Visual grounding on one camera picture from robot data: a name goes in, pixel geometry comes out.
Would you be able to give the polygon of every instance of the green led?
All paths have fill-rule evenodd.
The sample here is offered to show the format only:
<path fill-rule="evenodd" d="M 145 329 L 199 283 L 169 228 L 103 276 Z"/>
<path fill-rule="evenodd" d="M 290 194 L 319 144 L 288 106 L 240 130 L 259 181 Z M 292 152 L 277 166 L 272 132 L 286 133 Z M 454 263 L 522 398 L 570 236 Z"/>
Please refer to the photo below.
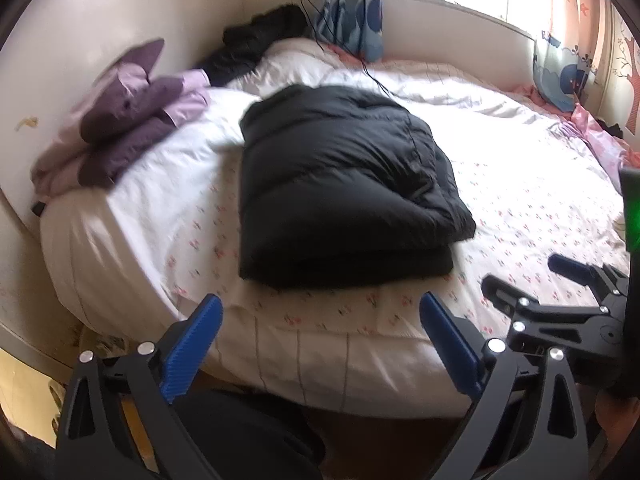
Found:
<path fill-rule="evenodd" d="M 626 250 L 633 253 L 640 248 L 640 198 L 626 200 L 625 229 Z"/>

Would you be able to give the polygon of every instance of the bed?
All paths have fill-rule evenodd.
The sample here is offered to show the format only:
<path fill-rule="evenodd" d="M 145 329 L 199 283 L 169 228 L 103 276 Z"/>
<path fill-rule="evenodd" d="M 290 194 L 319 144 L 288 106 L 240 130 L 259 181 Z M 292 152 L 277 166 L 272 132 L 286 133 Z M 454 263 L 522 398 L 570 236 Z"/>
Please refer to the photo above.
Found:
<path fill-rule="evenodd" d="M 204 370 L 301 404 L 389 417 L 460 416 L 458 394 L 420 326 L 432 290 L 486 336 L 508 321 L 482 297 L 487 273 L 550 304 L 594 304 L 548 271 L 553 252 L 628 269 L 613 222 L 622 199 L 557 116 L 451 65 L 387 61 L 370 72 L 423 118 L 452 161 L 478 224 L 442 278 L 349 290 L 278 291 L 238 277 L 238 121 L 292 83 L 382 91 L 313 41 L 275 43 L 255 73 L 211 89 L 212 105 L 148 152 L 111 192 L 50 203 L 42 250 L 60 301 L 96 332 L 154 340 L 208 292 L 224 322 Z"/>

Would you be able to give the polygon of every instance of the folded jacket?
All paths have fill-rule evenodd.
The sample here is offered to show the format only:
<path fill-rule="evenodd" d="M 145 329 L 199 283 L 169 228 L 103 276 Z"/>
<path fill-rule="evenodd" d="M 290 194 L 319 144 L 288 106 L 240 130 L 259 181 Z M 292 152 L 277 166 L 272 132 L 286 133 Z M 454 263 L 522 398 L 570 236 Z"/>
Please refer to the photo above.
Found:
<path fill-rule="evenodd" d="M 211 86 L 224 86 L 251 72 L 277 40 L 302 36 L 306 17 L 297 5 L 285 5 L 254 16 L 250 23 L 224 30 L 224 46 L 198 64 Z"/>
<path fill-rule="evenodd" d="M 111 187 L 146 150 L 208 106 L 202 70 L 149 80 L 164 40 L 129 49 L 74 107 L 31 170 L 39 200 Z"/>
<path fill-rule="evenodd" d="M 473 237 L 429 126 L 379 94 L 295 85 L 249 108 L 239 273 L 276 287 L 351 286 L 452 269 Z"/>

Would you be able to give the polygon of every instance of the wooden floor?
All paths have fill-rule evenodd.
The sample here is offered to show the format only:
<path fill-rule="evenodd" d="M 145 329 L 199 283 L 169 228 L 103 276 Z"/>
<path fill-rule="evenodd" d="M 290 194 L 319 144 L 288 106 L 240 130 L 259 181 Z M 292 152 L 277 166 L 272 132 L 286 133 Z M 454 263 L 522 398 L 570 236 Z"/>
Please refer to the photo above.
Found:
<path fill-rule="evenodd" d="M 422 480 L 458 420 L 391 420 L 308 410 L 327 446 L 322 472 L 332 479 Z"/>
<path fill-rule="evenodd" d="M 51 420 L 58 407 L 49 393 L 49 378 L 0 350 L 0 405 L 14 426 L 56 445 Z"/>

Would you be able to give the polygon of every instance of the lavender cloth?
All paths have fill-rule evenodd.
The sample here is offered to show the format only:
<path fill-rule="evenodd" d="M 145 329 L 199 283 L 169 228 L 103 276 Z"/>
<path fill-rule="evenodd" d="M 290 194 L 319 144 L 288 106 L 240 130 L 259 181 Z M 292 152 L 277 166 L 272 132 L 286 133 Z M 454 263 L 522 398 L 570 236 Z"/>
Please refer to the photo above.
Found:
<path fill-rule="evenodd" d="M 163 45 L 154 40 L 127 51 L 71 111 L 31 170 L 41 202 L 78 187 L 113 186 L 146 150 L 209 106 L 203 70 L 149 81 Z"/>

